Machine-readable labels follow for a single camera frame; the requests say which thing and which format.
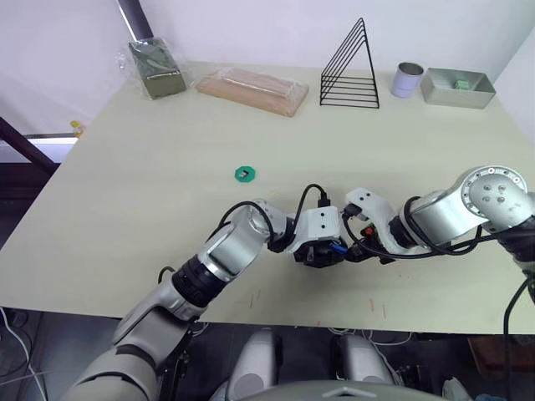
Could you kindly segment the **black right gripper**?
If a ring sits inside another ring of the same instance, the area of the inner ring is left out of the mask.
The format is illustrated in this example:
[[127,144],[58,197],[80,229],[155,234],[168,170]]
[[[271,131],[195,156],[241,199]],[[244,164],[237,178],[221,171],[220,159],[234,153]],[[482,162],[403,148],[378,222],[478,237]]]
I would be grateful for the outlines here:
[[370,258],[377,257],[382,265],[389,264],[395,260],[386,256],[379,256],[369,249],[386,253],[387,250],[380,243],[380,239],[377,233],[377,230],[373,225],[368,225],[362,229],[359,234],[360,238],[357,238],[356,235],[351,231],[351,229],[346,230],[349,237],[353,241],[351,247],[348,248],[348,256],[346,259],[351,262],[362,262]]

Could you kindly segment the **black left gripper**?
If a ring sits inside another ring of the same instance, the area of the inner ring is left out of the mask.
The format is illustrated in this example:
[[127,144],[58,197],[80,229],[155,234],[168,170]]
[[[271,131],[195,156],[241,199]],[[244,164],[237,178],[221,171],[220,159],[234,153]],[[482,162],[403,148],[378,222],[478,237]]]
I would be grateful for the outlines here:
[[297,263],[322,269],[341,263],[347,251],[347,243],[338,237],[333,240],[305,242],[293,253],[293,258]]

